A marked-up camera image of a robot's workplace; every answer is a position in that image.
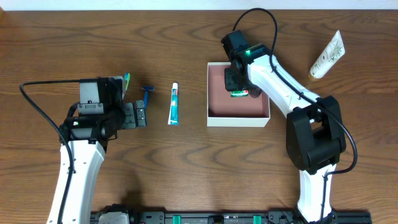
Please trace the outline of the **green soap bar pack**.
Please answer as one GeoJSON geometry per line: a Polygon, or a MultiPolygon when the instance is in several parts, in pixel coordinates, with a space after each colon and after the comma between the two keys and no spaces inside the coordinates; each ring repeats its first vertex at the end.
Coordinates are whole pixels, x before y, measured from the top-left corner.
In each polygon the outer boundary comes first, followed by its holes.
{"type": "Polygon", "coordinates": [[[230,92],[230,96],[233,98],[246,97],[248,95],[249,95],[248,90],[235,90],[230,92]]]}

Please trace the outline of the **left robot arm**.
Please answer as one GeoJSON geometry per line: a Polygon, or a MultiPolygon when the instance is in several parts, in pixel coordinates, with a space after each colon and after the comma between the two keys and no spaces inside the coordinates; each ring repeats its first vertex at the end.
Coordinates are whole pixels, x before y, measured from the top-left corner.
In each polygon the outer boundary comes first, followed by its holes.
{"type": "Polygon", "coordinates": [[[68,152],[61,146],[61,164],[48,223],[89,223],[95,184],[105,158],[105,149],[98,141],[74,140],[68,146],[72,152],[73,174],[66,202],[62,204],[70,165],[68,152]]]}

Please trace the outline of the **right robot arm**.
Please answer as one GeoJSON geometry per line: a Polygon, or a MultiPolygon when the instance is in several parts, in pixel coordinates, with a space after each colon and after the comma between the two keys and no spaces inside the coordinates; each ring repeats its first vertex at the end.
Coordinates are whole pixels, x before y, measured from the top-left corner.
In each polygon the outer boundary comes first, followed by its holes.
{"type": "Polygon", "coordinates": [[[263,44],[224,43],[223,48],[231,63],[224,71],[226,90],[261,90],[286,118],[286,150],[300,172],[300,219],[330,222],[331,178],[346,149],[339,103],[302,86],[263,44]]]}

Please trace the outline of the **clear spray bottle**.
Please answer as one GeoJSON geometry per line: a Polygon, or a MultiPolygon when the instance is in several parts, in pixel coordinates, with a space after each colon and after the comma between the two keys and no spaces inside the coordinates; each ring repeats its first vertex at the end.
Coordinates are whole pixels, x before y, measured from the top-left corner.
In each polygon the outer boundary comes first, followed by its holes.
{"type": "Polygon", "coordinates": [[[252,98],[258,98],[258,97],[260,97],[261,94],[262,94],[262,90],[260,88],[255,88],[255,89],[249,90],[249,95],[252,98]]]}

